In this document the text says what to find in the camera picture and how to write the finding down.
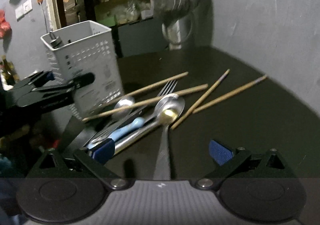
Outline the grey perforated utensil basket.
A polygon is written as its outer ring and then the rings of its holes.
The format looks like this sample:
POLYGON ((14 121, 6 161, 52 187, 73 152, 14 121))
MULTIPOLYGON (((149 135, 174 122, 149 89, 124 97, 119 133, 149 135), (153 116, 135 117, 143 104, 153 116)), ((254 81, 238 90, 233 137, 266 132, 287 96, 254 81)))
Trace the grey perforated utensil basket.
POLYGON ((53 31, 63 47, 54 49, 49 34, 41 36, 51 69, 58 83, 91 72, 95 81, 74 93, 70 109, 78 119, 94 115, 99 105, 124 94, 114 51, 111 28, 84 21, 53 31))

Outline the small silver spoon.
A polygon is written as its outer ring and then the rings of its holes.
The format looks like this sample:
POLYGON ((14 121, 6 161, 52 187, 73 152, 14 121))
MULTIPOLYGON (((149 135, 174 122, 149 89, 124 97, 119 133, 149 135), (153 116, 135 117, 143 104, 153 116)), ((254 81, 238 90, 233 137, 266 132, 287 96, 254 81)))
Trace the small silver spoon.
POLYGON ((131 113, 132 109, 124 109, 127 106, 135 104, 135 99, 132 96, 124 96, 121 98, 115 105, 115 109, 120 108, 121 110, 112 114, 111 118, 113 121, 118 121, 124 117, 126 117, 129 113, 131 113))

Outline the gold spoon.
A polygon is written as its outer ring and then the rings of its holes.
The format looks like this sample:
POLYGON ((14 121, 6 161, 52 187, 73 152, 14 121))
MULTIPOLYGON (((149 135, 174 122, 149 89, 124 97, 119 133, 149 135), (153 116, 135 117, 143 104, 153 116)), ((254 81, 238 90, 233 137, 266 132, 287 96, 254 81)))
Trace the gold spoon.
POLYGON ((154 128, 166 123, 174 122, 182 112, 177 108, 173 107, 164 107, 162 108, 153 122, 147 124, 146 126, 134 131, 129 136, 125 137, 124 139, 120 140, 120 142, 116 143, 115 152, 114 154, 117 155, 121 151, 125 150, 131 144, 135 143, 139 140, 142 136, 147 134, 149 131, 152 131, 154 128))

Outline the large silver spoon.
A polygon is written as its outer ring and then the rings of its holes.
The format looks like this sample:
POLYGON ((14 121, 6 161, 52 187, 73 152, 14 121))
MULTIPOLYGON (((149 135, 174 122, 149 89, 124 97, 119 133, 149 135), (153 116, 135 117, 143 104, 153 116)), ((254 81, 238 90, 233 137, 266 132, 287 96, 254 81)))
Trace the large silver spoon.
POLYGON ((170 152, 169 152, 169 126, 172 125, 184 110, 185 101, 178 94, 169 94, 164 97, 165 102, 160 107, 157 121, 163 127, 161 142, 157 155, 153 180, 170 181, 170 152))

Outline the blue handled spoon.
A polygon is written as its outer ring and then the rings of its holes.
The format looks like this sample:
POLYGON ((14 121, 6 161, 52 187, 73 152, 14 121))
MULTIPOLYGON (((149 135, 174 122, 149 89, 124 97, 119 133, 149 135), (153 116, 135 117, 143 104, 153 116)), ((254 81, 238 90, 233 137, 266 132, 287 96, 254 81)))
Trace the blue handled spoon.
POLYGON ((173 100, 178 98, 179 94, 177 93, 172 93, 165 95, 155 106, 154 111, 151 115, 148 117, 137 117, 135 118, 131 123, 121 127, 117 128, 114 131, 101 131, 99 134, 95 135, 93 139, 89 141, 89 143, 86 145, 87 148, 91 149, 95 147, 97 144, 103 142, 105 139, 112 139, 114 142, 119 140, 121 137, 124 135, 128 134, 131 131, 134 131, 138 128, 141 128, 144 126, 144 124, 148 123, 150 120, 156 118, 159 115, 159 110, 163 108, 163 105, 165 102, 169 100, 173 100))

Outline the silver fork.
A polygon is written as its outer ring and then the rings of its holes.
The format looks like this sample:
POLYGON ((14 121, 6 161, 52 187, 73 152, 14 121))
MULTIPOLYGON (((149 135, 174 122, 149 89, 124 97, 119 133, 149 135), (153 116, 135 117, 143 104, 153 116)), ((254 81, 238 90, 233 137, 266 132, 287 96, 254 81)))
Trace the silver fork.
MULTIPOLYGON (((174 91, 174 88, 176 87, 176 85, 177 85, 176 80, 168 81, 167 84, 162 88, 162 90, 159 92, 157 96, 164 96, 164 95, 170 94, 172 91, 174 91)), ((131 123, 135 118, 139 117, 146 107, 147 105, 141 106, 138 109, 130 112, 128 115, 126 115, 124 118, 120 119, 119 121, 116 121, 104 127, 102 131, 99 131, 96 135, 93 136, 93 138, 89 141, 89 143, 86 146, 89 149, 93 148, 98 143, 108 138, 112 132, 114 132, 115 130, 121 127, 124 127, 125 125, 131 123)))

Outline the purple tipped wooden chopstick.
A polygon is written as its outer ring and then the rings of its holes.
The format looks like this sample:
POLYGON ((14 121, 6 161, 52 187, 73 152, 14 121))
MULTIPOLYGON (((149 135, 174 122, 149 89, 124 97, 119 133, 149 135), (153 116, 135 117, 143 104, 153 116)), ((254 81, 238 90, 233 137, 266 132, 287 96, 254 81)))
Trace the purple tipped wooden chopstick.
POLYGON ((264 81, 265 79, 267 79, 267 75, 261 76, 261 77, 255 79, 254 81, 251 81, 251 82, 249 82, 249 83, 247 83, 247 84, 245 84, 245 85, 243 85, 241 87, 238 87, 238 88, 234 89, 233 91, 228 92, 227 94, 224 94, 224 95, 222 95, 222 96, 220 96, 220 97, 218 97, 218 98, 216 98, 214 100, 211 100, 210 102, 208 102, 208 103, 196 108, 193 111, 193 114, 198 113, 198 112, 200 112, 200 111, 202 111, 204 109, 207 109, 207 108, 209 108, 211 106, 214 106, 214 105, 216 105, 216 104, 218 104, 218 103, 220 103, 222 101, 225 101, 225 100, 227 100, 227 99, 229 99, 229 98, 231 98, 231 97, 233 97, 233 96, 235 96, 237 94, 240 94, 241 92, 243 92, 243 91, 245 91, 245 90, 247 90, 247 89, 249 89, 249 88, 251 88, 251 87, 253 87, 253 86, 257 85, 257 84, 259 84, 260 82, 264 81))
POLYGON ((230 69, 227 69, 219 79, 187 110, 187 112, 171 126, 171 130, 176 129, 191 113, 193 113, 193 111, 217 88, 229 72, 230 69))

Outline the red plastic bag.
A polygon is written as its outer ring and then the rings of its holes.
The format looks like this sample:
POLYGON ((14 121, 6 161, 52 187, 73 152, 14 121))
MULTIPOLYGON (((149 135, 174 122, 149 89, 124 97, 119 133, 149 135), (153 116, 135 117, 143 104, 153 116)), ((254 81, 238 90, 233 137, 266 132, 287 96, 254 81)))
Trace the red plastic bag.
POLYGON ((4 39, 9 33, 11 33, 11 25, 5 19, 5 11, 0 10, 0 39, 4 39))

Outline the white wall switch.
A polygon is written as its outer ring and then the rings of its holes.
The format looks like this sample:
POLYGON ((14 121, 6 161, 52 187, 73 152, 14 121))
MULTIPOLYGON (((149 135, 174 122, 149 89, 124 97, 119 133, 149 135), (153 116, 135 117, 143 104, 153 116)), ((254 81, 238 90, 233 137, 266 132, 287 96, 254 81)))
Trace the white wall switch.
POLYGON ((33 9, 32 0, 27 0, 22 5, 18 6, 15 9, 16 20, 19 21, 22 17, 24 17, 29 12, 31 12, 32 9, 33 9))

